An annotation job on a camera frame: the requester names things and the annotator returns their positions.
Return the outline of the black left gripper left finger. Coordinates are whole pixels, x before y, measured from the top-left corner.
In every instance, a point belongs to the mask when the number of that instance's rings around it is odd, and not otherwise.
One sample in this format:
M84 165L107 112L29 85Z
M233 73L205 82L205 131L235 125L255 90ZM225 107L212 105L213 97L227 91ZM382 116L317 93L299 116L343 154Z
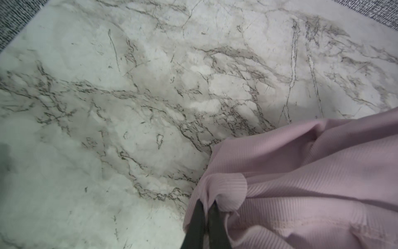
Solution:
M201 200L196 202L181 249L202 249L205 233L205 212Z

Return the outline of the light pink ribbed cloth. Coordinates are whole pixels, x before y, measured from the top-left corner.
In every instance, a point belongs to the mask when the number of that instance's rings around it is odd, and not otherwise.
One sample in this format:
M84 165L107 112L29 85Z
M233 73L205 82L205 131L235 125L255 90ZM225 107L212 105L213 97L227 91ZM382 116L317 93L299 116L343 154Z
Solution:
M183 221L216 203L234 249L395 249L398 111L217 144Z

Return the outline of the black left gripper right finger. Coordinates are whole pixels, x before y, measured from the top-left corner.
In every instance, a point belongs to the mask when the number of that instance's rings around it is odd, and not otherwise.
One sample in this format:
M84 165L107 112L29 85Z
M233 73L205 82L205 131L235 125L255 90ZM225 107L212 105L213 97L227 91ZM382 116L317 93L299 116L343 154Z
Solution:
M217 201L208 210L208 236L210 249L232 249Z

